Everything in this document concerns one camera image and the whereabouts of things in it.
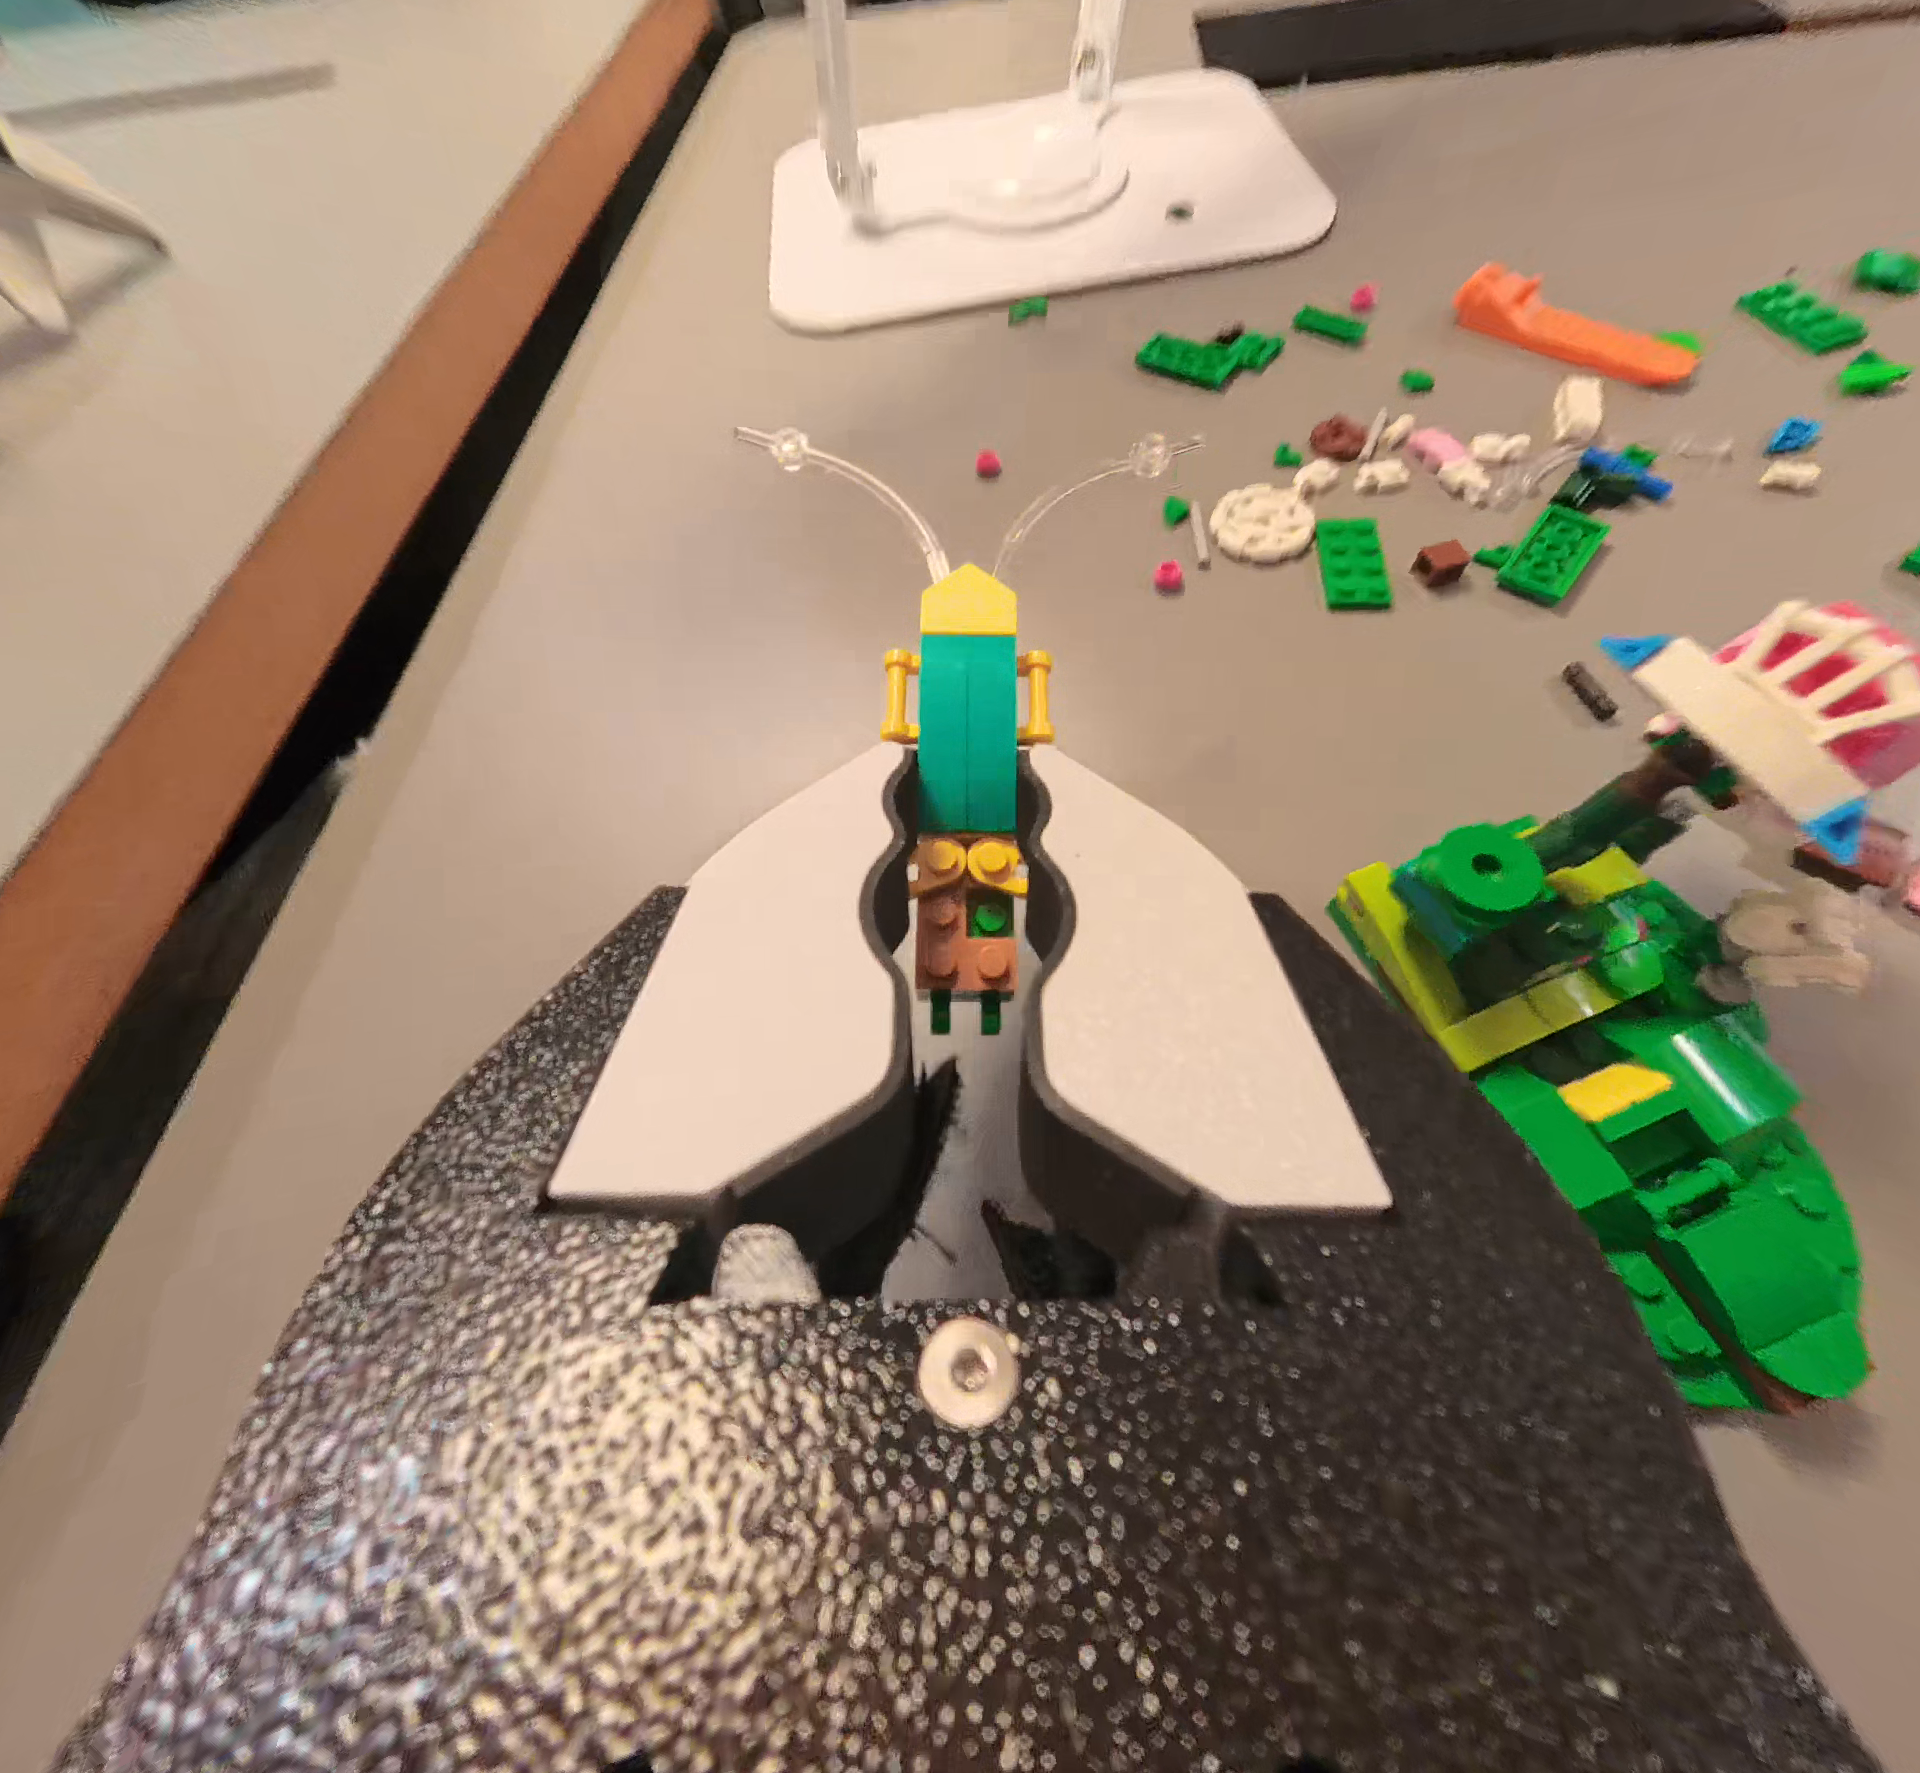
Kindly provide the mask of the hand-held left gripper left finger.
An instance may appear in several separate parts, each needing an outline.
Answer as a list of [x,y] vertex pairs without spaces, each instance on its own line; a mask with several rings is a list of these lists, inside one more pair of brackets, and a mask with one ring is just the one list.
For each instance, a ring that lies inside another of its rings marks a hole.
[[720,1241],[777,1226],[822,1264],[913,1159],[901,792],[875,745],[706,859],[545,1186]]

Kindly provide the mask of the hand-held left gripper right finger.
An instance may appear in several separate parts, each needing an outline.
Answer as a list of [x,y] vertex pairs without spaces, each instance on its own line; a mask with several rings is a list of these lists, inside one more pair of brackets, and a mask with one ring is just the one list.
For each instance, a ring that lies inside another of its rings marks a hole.
[[1022,1173],[1117,1264],[1181,1229],[1378,1217],[1394,1191],[1249,888],[1057,747],[1031,753]]

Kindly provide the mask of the teal yellow brick insect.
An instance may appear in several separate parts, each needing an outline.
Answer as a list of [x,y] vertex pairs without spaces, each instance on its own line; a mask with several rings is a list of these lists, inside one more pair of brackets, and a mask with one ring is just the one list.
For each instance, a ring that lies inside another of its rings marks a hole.
[[1044,493],[1015,517],[991,570],[953,565],[916,504],[801,429],[737,426],[734,440],[785,472],[816,470],[859,486],[907,527],[925,562],[918,641],[882,658],[880,736],[916,761],[907,872],[913,990],[928,1006],[933,1035],[948,1035],[957,1001],[970,1004],[979,1029],[996,1035],[1006,999],[1017,993],[1017,922],[1029,879],[1017,831],[1022,761],[1057,736],[1055,662],[1019,643],[1017,597],[1004,575],[1044,514],[1071,495],[1105,480],[1161,480],[1202,449],[1202,438],[1144,435],[1115,463]]

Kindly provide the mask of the green brick leaf model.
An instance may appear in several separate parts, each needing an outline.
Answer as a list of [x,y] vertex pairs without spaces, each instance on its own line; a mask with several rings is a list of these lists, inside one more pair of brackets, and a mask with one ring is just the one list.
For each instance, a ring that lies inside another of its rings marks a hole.
[[1327,914],[1547,1170],[1687,1404],[1844,1401],[1871,1372],[1852,1216],[1716,923],[1646,872],[1680,797],[1738,788],[1675,730],[1560,815],[1358,866]]

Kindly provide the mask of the grey desk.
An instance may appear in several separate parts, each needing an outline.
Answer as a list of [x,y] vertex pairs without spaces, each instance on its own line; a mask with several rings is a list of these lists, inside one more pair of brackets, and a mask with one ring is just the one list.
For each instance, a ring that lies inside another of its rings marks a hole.
[[[1579,799],[1630,759],[1555,671],[1600,634],[1737,634],[1787,599],[1914,617],[1916,392],[1867,406],[1735,311],[1783,272],[1916,245],[1916,21],[1308,89],[1281,115],[1333,238],[1245,275],[816,342],[766,312],[775,158],[812,116],[801,33],[728,47],[418,660],[262,945],[4,1446],[4,1770],[44,1770],[155,1613],[264,1364],[354,1206],[518,1017],[660,884],[875,742],[919,558],[843,486],[734,441],[794,426],[989,555],[1035,493],[1153,429],[1184,479],[1435,372],[1453,432],[1539,429],[1555,370],[1453,324],[1486,259],[1548,298],[1705,335],[1632,438],[1744,446],[1829,416],[1827,485],[1694,463],[1562,614],[1470,580],[1329,614],[1312,569],[1148,590],[1150,496],[1090,491],[1014,562],[1066,756],[1321,922],[1355,864]],[[1358,347],[1291,330],[1351,312]],[[1143,373],[1169,334],[1282,335],[1225,390]],[[998,480],[972,460],[993,447]]]

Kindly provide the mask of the black desk mat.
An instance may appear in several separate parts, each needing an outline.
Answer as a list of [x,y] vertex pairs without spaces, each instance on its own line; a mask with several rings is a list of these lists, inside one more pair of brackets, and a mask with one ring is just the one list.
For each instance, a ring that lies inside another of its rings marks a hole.
[[1202,61],[1260,90],[1786,33],[1772,0],[1312,0],[1198,17]]

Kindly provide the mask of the green studded brick plate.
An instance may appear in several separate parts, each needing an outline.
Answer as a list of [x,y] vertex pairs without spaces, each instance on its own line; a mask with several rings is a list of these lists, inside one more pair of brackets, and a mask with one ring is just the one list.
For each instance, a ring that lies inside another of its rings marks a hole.
[[1323,603],[1333,613],[1394,609],[1394,583],[1376,521],[1321,517],[1314,546]]
[[1865,320],[1792,278],[1741,295],[1737,308],[1769,334],[1816,357],[1865,345],[1869,340]]

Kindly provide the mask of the white round brick plate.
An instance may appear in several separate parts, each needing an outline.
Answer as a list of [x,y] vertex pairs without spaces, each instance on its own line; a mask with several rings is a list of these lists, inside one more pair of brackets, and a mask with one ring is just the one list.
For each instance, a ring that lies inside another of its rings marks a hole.
[[1245,485],[1208,514],[1214,548],[1242,565],[1277,565],[1305,555],[1317,531],[1310,496],[1294,485]]

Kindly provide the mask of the green brick plate with holes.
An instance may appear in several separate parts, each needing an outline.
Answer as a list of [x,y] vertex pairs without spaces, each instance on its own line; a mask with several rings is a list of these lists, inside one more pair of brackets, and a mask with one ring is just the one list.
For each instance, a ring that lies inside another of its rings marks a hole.
[[1540,609],[1558,609],[1612,537],[1612,526],[1586,510],[1548,504],[1510,546],[1496,584]]

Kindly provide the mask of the pile of small pale bricks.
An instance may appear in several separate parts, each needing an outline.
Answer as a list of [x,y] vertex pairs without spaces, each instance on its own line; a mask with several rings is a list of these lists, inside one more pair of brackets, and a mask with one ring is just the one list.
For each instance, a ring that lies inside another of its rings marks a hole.
[[1542,489],[1552,496],[1584,449],[1600,440],[1603,415],[1602,380],[1573,373],[1552,397],[1547,446],[1527,434],[1504,432],[1460,441],[1442,427],[1420,426],[1412,412],[1378,410],[1371,419],[1357,419],[1371,426],[1364,454],[1357,462],[1317,457],[1308,446],[1303,460],[1279,447],[1274,463],[1294,465],[1287,485],[1303,491],[1310,501],[1329,493],[1344,474],[1353,474],[1358,495],[1382,496],[1403,489],[1412,472],[1420,470],[1458,503],[1473,508],[1505,508]]

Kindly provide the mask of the blue and dark green bricks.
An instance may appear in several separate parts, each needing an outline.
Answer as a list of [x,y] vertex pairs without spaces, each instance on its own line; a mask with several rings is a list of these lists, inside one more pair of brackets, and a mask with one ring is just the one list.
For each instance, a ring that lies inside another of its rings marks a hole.
[[1653,467],[1655,462],[1655,454],[1642,446],[1592,446],[1584,449],[1550,503],[1576,513],[1613,510],[1632,503],[1663,506],[1675,489]]

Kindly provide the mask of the orange brick separator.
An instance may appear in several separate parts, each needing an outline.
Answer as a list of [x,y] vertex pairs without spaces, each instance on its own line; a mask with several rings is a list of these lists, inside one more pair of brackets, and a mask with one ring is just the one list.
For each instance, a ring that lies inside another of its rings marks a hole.
[[1453,297],[1456,324],[1535,352],[1578,373],[1670,390],[1692,383],[1699,353],[1644,332],[1548,304],[1540,275],[1486,263]]

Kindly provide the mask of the white base clear stand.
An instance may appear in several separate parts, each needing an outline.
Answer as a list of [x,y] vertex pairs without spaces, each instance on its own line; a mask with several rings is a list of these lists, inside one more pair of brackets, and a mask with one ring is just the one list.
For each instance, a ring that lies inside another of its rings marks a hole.
[[1117,75],[1125,0],[1080,0],[1048,97],[856,123],[847,0],[804,0],[816,137],[773,182],[768,303],[806,335],[1076,295],[1319,243],[1333,191],[1242,74]]

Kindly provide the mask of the grey table with wooden edge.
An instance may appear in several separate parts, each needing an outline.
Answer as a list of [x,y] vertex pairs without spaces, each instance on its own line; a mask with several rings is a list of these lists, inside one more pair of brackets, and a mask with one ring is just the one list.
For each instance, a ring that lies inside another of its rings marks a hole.
[[4,1186],[713,33],[713,0],[202,0],[4,44],[168,250],[4,312]]

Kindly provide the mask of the white folded paper object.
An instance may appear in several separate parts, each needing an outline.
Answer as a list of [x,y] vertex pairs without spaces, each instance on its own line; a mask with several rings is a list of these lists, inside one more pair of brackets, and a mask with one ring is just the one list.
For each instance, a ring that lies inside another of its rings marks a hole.
[[45,220],[168,251],[161,232],[137,207],[102,189],[44,139],[3,119],[3,297],[52,338],[70,338],[73,322],[52,263]]

